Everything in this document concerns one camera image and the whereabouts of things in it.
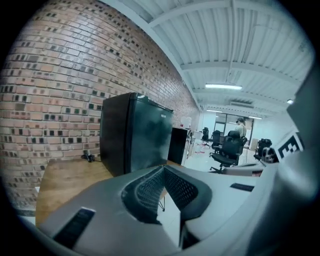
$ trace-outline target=black mesh vent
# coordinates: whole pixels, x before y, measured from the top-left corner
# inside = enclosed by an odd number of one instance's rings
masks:
[[[147,209],[157,214],[159,198],[164,190],[164,171],[163,169],[144,180],[136,190],[139,202]]]
[[[180,210],[182,223],[201,216],[211,202],[212,191],[204,182],[183,173],[183,169],[168,165],[146,169],[147,174],[122,191],[127,210],[143,223],[161,224],[157,221],[158,203],[166,188]]]
[[[180,178],[173,172],[166,169],[164,173],[165,188],[175,205],[181,211],[197,197],[198,190],[190,182]]]

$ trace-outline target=mesh chair back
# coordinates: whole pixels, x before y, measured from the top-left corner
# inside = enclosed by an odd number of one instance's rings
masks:
[[[202,136],[202,140],[203,141],[207,141],[209,139],[209,129],[208,127],[204,127],[204,129],[202,130],[203,136]]]
[[[220,154],[229,159],[237,159],[240,147],[242,146],[243,140],[240,138],[238,131],[229,131],[225,137]]]
[[[212,145],[213,146],[219,146],[220,144],[220,131],[219,130],[215,130],[213,133],[212,133],[212,140],[213,140],[213,143]]]

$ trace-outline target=desk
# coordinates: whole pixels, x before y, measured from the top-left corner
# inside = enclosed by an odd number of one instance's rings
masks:
[[[167,164],[179,166],[171,161],[167,161]],[[38,227],[50,213],[81,191],[110,178],[113,178],[112,174],[100,161],[88,162],[84,159],[50,161],[40,184],[35,208],[35,225]]]

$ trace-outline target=black mini fridge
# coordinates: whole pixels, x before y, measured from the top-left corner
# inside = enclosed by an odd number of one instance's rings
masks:
[[[114,177],[166,164],[173,113],[135,92],[103,101],[100,157]]]

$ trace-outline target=floor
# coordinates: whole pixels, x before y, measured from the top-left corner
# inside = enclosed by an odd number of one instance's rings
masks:
[[[195,154],[193,152],[193,154],[185,161],[184,166],[202,172],[209,172],[210,167],[215,167],[217,169],[220,168],[220,163],[210,157],[210,152],[213,152],[210,147],[206,146],[201,151],[202,153],[199,154]],[[255,163],[257,160],[255,160],[254,154],[254,151],[244,149],[239,158],[238,164],[243,165],[246,163]],[[172,242],[178,247],[180,234],[180,211],[169,194],[165,195],[165,211],[163,212],[161,207],[158,207],[157,220],[161,222]]]

